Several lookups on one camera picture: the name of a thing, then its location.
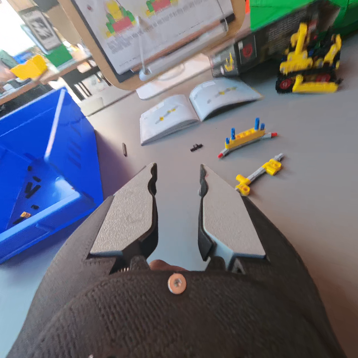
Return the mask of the white computer monitor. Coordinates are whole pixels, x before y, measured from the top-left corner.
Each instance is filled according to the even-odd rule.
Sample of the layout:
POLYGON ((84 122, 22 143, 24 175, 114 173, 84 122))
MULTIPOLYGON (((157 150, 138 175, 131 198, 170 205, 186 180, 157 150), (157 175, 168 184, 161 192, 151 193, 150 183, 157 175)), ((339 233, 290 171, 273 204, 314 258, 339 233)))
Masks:
POLYGON ((75 0, 96 44, 118 81, 123 74, 149 75, 147 64, 199 39, 228 31, 235 19, 231 1, 210 0, 75 0))

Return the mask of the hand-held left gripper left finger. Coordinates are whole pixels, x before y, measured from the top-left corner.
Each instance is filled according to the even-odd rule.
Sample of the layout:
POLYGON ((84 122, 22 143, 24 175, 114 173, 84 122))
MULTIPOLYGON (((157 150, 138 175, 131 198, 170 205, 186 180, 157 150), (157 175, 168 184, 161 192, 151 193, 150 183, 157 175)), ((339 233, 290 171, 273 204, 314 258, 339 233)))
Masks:
POLYGON ((157 164, 150 163, 113 195, 113 200, 90 250, 96 257, 119 257, 129 263, 146 259, 158 244, 156 205, 157 164))

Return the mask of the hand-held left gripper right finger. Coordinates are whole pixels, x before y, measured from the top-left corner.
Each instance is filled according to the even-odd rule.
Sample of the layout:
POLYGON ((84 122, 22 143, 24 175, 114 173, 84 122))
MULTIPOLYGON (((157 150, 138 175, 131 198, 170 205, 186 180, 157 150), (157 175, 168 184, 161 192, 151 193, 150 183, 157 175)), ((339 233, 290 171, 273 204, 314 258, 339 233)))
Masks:
POLYGON ((236 258, 265 259, 266 252, 241 195, 206 164, 200 165, 198 248, 232 269, 236 258))

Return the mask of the blue plastic storage bin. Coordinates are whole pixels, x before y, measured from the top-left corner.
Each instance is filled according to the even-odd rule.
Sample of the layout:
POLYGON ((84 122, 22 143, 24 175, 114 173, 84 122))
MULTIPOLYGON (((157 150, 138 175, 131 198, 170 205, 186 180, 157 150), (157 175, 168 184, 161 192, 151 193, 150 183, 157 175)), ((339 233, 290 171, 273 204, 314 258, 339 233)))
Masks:
POLYGON ((1 118, 0 263, 89 215, 102 202, 95 130, 66 88, 1 118), (35 185, 41 188, 26 199, 26 190, 35 185), (33 204, 39 209, 30 208, 33 204), (31 217, 21 219, 22 212, 31 217))

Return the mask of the yellow lego bulldozer model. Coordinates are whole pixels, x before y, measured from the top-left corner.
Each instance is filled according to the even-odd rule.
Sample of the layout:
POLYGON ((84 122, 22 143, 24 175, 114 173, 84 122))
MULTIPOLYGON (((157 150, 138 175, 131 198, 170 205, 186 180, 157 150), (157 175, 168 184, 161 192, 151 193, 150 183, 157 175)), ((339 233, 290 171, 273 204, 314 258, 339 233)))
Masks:
POLYGON ((301 22, 280 63, 275 89, 279 94, 335 93, 342 79, 340 66, 342 38, 329 28, 322 37, 311 24, 301 22))

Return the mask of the wooden background table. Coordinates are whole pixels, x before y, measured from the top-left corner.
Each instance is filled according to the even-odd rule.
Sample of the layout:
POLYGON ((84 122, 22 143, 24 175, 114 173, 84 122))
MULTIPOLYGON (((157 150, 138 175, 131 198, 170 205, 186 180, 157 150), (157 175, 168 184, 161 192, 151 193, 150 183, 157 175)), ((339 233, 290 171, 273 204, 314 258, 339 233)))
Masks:
POLYGON ((56 68, 52 66, 50 69, 48 69, 46 72, 41 74, 38 78, 35 80, 31 80, 29 83, 10 90, 6 91, 4 94, 0 96, 0 105, 4 105, 5 103, 15 99, 16 97, 19 97, 20 95, 28 92, 29 90, 35 88, 36 86, 42 84, 48 84, 51 81, 57 81, 59 78, 62 78, 65 74, 69 73, 70 71, 76 69, 79 65, 88 62, 89 60, 92 60, 93 57, 91 55, 81 55, 78 59, 73 59, 65 64, 61 65, 59 68, 56 68))

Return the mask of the green plastic container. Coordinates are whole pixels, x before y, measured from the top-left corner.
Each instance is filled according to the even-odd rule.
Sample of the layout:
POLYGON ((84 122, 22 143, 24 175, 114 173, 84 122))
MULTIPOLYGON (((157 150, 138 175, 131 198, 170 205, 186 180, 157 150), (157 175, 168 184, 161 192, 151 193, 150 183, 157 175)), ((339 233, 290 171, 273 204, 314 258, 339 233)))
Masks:
MULTIPOLYGON (((250 0, 247 1, 246 12, 249 12, 250 30, 258 30, 295 10, 311 5, 313 0, 250 0)), ((333 22, 336 30, 347 35, 358 29, 357 0, 328 0, 320 1, 338 9, 338 15, 333 22)))

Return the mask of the small green plastic bin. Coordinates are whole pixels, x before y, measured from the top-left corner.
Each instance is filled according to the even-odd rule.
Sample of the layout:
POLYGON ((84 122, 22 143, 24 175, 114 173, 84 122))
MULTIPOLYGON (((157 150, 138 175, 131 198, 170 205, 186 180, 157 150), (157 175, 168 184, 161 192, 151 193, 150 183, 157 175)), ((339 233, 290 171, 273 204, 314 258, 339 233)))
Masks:
POLYGON ((56 68, 64 65, 65 63, 72 61, 73 57, 64 44, 54 48, 48 54, 45 55, 47 60, 51 62, 56 68))

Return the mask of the open lego instruction booklet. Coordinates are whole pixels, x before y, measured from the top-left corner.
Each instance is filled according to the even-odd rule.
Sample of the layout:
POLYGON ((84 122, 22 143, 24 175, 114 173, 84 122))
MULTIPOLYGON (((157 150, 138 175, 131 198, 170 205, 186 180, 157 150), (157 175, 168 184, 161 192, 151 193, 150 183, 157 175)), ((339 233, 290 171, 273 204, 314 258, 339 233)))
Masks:
POLYGON ((185 95, 167 97, 140 117, 140 144, 148 145, 167 135, 203 122, 215 114, 262 95, 241 80, 216 78, 197 85, 185 95))

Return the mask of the instruction sheet on stand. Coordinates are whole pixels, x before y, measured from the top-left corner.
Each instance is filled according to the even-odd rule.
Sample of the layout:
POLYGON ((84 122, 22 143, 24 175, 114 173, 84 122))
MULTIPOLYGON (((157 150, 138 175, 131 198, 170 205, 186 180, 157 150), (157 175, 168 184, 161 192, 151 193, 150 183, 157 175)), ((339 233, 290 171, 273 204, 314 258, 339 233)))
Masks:
POLYGON ((139 91, 140 87, 148 85, 153 81, 158 83, 164 81, 166 74, 172 71, 173 77, 168 77, 167 79, 170 81, 173 80, 174 84, 164 84, 164 89, 158 92, 162 93, 166 89, 175 87, 187 79, 206 71, 210 65, 207 55, 219 51, 221 47, 228 46, 231 40, 235 40, 236 35, 238 35, 241 30, 249 30, 250 26, 249 15, 246 14, 246 1, 232 0, 231 3, 235 19, 228 24, 228 31, 225 34, 212 34, 209 39, 204 39, 205 47, 199 45, 199 39, 196 39, 192 42, 194 46, 193 50, 188 50, 188 46, 190 45, 187 44, 167 56, 148 63, 147 70, 151 70, 151 72, 149 75, 145 75, 144 81, 141 80, 139 73, 129 72, 122 75, 125 80, 120 82, 114 70, 111 68, 109 60, 96 44, 95 38, 88 30, 85 21, 81 18, 73 2, 70 0, 59 0, 58 2, 88 47, 101 73, 105 76, 105 79, 113 86, 127 91, 139 91))

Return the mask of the black lego set box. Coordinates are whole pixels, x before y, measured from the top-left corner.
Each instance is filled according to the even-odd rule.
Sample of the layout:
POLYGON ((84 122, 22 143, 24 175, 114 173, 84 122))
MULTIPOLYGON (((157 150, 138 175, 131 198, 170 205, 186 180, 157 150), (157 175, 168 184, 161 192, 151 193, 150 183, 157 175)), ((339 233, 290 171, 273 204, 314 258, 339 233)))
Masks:
POLYGON ((228 46, 209 56, 212 75, 214 78, 237 77, 271 57, 280 56, 301 22, 310 23, 319 32, 333 25, 337 15, 337 8, 318 1, 253 32, 241 30, 228 46))

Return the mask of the black white tag sign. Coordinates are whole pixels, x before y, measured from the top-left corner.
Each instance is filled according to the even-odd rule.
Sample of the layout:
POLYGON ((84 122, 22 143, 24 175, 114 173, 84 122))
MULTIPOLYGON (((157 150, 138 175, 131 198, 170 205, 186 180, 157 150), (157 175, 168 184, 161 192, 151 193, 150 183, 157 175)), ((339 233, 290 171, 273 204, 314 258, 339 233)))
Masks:
POLYGON ((19 15, 45 52, 51 52, 63 44, 50 21, 38 7, 21 10, 19 15))

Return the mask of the yellow lego beam blue pins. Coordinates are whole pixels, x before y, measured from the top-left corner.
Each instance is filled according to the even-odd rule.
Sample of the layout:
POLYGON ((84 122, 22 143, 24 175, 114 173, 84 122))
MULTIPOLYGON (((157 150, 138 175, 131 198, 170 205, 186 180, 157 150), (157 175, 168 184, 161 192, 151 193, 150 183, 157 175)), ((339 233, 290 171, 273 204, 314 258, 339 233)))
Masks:
POLYGON ((226 157, 231 152, 238 150, 244 146, 255 143, 257 141, 272 139, 278 136, 277 132, 266 132, 264 123, 260 122, 260 118, 255 119, 254 127, 236 133, 235 128, 231 128, 230 137, 225 138, 224 149, 218 154, 218 159, 226 157))

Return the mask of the yellow plastic bin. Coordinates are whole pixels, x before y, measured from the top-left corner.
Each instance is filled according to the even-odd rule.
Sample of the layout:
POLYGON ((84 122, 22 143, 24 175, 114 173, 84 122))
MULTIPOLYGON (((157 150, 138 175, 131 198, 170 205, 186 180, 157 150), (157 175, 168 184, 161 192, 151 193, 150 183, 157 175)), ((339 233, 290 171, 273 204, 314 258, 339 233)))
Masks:
POLYGON ((47 69, 48 67, 45 59, 41 55, 37 54, 27 60, 24 64, 19 64, 13 67, 10 71, 21 80, 26 80, 28 78, 36 80, 44 74, 47 69))

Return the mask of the grey lego axle yellow connectors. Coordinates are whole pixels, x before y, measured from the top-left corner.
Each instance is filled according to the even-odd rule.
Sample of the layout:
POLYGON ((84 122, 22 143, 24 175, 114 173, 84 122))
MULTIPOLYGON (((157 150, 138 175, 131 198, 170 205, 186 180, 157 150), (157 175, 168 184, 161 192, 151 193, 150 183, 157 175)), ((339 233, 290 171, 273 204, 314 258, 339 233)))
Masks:
POLYGON ((252 184, 252 182, 257 180, 264 174, 275 176, 278 172, 280 172, 282 167, 281 161, 284 157, 285 154, 283 153, 276 155, 274 158, 263 164, 248 177, 244 177, 238 174, 236 176, 236 181, 238 182, 238 184, 235 186, 235 191, 239 192, 239 194, 242 196, 248 196, 250 194, 250 185, 252 184))

